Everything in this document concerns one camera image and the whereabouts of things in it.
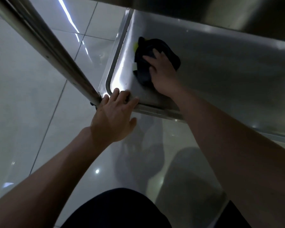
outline hand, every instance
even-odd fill
[[[116,88],[109,98],[105,95],[91,122],[93,141],[99,145],[108,146],[112,142],[124,139],[136,126],[136,118],[130,120],[134,107],[139,99],[136,97],[125,104],[129,91]]]
[[[156,49],[153,49],[153,53],[156,59],[143,56],[151,65],[149,70],[152,83],[158,92],[172,98],[173,94],[181,86],[176,78],[176,71],[163,52],[159,53]]]

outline white tile floor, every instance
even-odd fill
[[[31,1],[98,87],[125,8],[90,0]],[[64,148],[94,114],[89,101],[0,19],[0,196]],[[87,200],[117,187],[148,196],[175,227],[193,226],[192,214],[200,216],[198,205],[208,198],[214,204],[225,200],[186,124],[133,115],[133,133],[91,165],[58,227]]]

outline forearm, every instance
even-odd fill
[[[73,189],[105,149],[89,128],[0,199],[0,227],[53,227]]]
[[[259,225],[254,215],[262,212],[260,208],[279,220],[274,215],[285,209],[285,149],[190,90],[180,88],[172,99],[222,187],[248,221]]]

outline metal table leg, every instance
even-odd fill
[[[0,0],[0,16],[91,103],[96,106],[100,103],[99,93],[84,76],[29,0]]]

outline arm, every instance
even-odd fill
[[[138,103],[128,91],[106,95],[92,120],[60,153],[0,199],[0,227],[53,227],[78,181],[112,142],[132,132]]]
[[[183,87],[162,53],[144,57],[179,107],[228,197],[253,227],[285,227],[285,149]]]

